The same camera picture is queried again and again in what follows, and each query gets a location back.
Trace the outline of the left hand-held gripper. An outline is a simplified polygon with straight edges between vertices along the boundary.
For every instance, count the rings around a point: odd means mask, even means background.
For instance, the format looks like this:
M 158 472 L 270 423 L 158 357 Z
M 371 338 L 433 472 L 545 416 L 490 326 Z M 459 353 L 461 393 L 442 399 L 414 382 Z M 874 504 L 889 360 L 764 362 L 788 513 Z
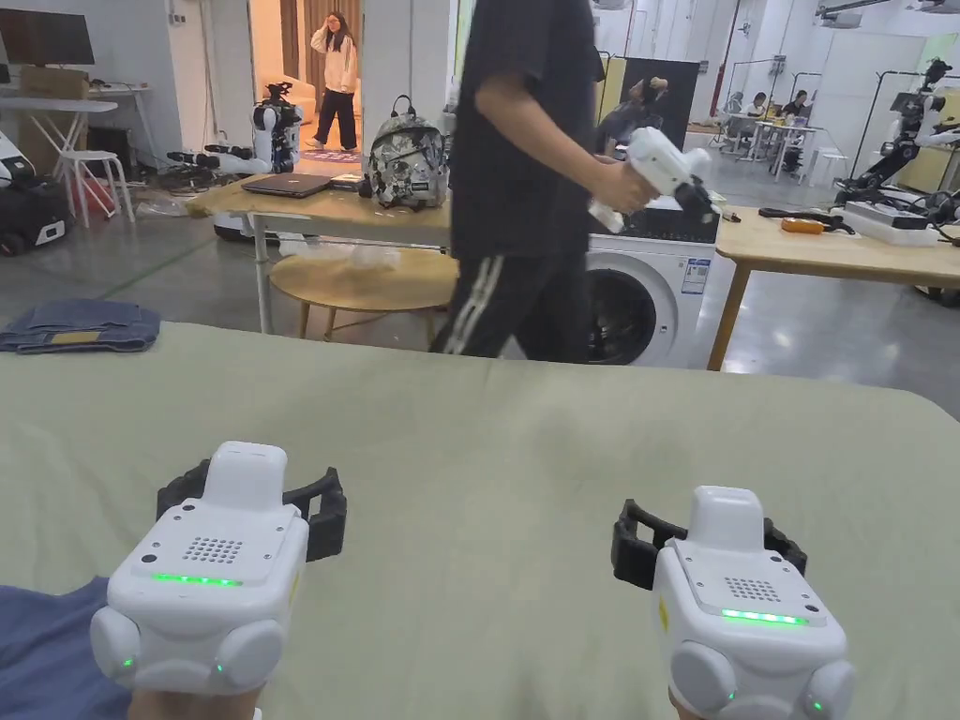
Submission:
M 347 521 L 335 468 L 283 493 L 287 462 L 276 446 L 225 442 L 157 491 L 156 524 L 91 619 L 106 677 L 147 690 L 270 680 L 303 569 L 342 553 Z

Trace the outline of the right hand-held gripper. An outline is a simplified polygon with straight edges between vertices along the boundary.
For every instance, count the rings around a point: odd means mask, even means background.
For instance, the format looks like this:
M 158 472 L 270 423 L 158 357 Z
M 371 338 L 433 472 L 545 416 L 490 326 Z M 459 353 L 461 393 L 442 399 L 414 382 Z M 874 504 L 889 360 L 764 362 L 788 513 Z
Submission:
M 610 560 L 616 579 L 652 585 L 668 689 L 694 716 L 848 716 L 846 633 L 753 491 L 697 487 L 687 530 L 626 499 Z

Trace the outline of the person's left hand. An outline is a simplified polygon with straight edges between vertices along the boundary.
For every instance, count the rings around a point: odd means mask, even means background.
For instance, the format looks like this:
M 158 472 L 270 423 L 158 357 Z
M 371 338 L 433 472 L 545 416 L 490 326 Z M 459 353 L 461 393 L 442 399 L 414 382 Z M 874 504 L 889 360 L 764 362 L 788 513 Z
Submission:
M 127 719 L 253 719 L 262 691 L 263 685 L 231 696 L 135 689 Z

